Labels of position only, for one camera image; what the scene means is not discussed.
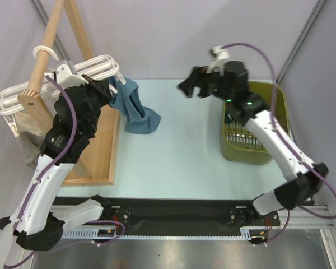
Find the dark green sock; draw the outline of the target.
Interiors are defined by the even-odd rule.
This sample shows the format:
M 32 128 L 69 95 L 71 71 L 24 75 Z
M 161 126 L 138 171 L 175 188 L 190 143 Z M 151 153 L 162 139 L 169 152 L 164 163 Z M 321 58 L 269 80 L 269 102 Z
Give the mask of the dark green sock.
M 224 123 L 230 124 L 234 119 L 231 117 L 228 111 L 225 111 L 224 113 Z

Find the blue sock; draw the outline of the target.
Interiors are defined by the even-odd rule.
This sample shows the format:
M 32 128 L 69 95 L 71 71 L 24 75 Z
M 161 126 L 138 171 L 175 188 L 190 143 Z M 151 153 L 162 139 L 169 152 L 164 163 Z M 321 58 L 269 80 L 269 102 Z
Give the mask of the blue sock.
M 139 97 L 139 85 L 125 77 L 122 84 L 115 77 L 109 78 L 109 84 L 117 89 L 110 107 L 118 110 L 126 117 L 125 131 L 135 135 L 148 135 L 156 131 L 161 122 L 161 116 L 151 108 L 143 106 Z

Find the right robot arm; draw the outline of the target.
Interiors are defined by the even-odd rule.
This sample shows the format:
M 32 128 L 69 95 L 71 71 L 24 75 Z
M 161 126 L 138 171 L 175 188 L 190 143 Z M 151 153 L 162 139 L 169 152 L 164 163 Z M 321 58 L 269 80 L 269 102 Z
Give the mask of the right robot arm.
M 307 157 L 270 115 L 270 105 L 251 91 L 243 62 L 226 62 L 223 72 L 210 71 L 207 66 L 194 66 L 189 76 L 178 84 L 178 89 L 191 98 L 196 87 L 200 98 L 212 95 L 225 101 L 230 117 L 259 140 L 286 180 L 252 200 L 251 208 L 247 210 L 247 218 L 252 224 L 260 225 L 272 211 L 293 210 L 320 191 L 328 173 L 327 166 Z

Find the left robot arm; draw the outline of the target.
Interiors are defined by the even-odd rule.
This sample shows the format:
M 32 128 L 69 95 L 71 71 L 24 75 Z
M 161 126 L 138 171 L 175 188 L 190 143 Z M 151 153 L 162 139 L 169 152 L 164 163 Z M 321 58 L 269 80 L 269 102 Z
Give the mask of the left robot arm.
M 83 224 L 107 224 L 112 218 L 111 202 L 95 195 L 67 212 L 55 213 L 51 206 L 69 172 L 95 137 L 101 108 L 115 94 L 110 79 L 94 80 L 83 75 L 84 83 L 62 88 L 54 103 L 56 115 L 40 147 L 35 174 L 17 210 L 0 219 L 0 230 L 13 226 L 16 243 L 25 250 L 48 251 L 62 235 Z

